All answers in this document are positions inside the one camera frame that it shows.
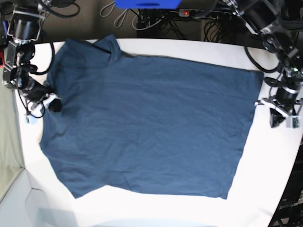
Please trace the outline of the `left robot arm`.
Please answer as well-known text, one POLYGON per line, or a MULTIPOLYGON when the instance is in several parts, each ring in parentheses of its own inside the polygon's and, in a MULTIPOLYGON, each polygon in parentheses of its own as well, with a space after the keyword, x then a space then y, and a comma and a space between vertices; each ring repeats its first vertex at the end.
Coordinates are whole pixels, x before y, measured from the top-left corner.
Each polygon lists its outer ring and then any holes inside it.
POLYGON ((258 100, 256 105, 270 109, 270 126, 278 127, 282 122, 289 129, 301 128, 299 115, 303 101, 298 95, 303 84, 303 55, 295 46, 291 35, 284 29, 278 19, 278 13, 266 0, 226 0, 225 4, 232 13, 245 22, 253 35, 257 35, 265 49, 276 55, 279 63, 272 70, 262 68, 250 55, 249 60, 262 72, 279 72, 278 78, 265 77, 264 82, 271 88, 277 88, 276 94, 258 100))

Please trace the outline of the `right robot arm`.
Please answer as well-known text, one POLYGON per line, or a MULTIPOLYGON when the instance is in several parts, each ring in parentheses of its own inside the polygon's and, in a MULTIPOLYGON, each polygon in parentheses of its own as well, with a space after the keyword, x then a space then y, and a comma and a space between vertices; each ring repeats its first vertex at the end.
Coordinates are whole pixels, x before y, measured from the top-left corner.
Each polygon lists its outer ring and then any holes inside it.
POLYGON ((61 99, 47 84, 41 84, 31 74, 41 76, 50 71, 39 72, 30 61, 36 53, 35 42, 49 13, 50 1, 33 0, 16 3, 7 29, 9 38, 7 56, 3 66, 3 85, 15 90, 26 114, 42 118, 46 110, 60 112, 61 99))

